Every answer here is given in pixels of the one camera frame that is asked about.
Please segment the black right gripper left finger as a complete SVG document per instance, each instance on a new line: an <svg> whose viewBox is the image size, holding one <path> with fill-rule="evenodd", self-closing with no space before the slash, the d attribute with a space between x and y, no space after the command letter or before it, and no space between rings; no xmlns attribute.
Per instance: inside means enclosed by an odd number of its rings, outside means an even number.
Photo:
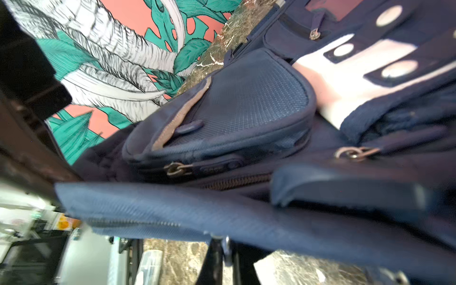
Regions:
<svg viewBox="0 0 456 285"><path fill-rule="evenodd" d="M212 239L195 285L223 284L223 256L222 240Z"/></svg>

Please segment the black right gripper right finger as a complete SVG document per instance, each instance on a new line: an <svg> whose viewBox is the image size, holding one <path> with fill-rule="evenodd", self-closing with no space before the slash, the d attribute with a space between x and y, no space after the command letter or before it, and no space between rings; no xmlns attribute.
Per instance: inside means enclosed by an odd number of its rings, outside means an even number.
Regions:
<svg viewBox="0 0 456 285"><path fill-rule="evenodd" d="M233 249L233 284L260 285L254 264L271 254L261 248L236 243Z"/></svg>

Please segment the navy blue school backpack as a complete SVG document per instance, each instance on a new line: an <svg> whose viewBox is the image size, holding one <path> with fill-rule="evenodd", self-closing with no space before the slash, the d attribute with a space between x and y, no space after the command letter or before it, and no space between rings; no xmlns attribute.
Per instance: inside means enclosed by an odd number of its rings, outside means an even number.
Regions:
<svg viewBox="0 0 456 285"><path fill-rule="evenodd" d="M286 1L212 72L88 149L66 212L456 282L456 4Z"/></svg>

